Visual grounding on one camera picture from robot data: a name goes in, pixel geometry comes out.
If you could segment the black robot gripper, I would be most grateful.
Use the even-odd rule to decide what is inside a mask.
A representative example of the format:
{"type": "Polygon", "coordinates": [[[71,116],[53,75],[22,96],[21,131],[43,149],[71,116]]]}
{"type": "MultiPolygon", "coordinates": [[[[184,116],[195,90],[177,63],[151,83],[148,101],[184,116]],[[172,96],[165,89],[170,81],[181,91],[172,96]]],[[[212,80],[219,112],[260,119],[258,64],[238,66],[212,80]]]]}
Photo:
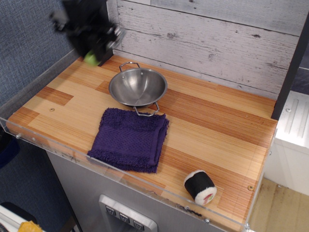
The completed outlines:
{"type": "Polygon", "coordinates": [[[109,20],[105,0],[63,0],[63,9],[50,19],[56,31],[63,32],[80,56],[93,52],[105,57],[122,41],[125,32],[109,20]]]}

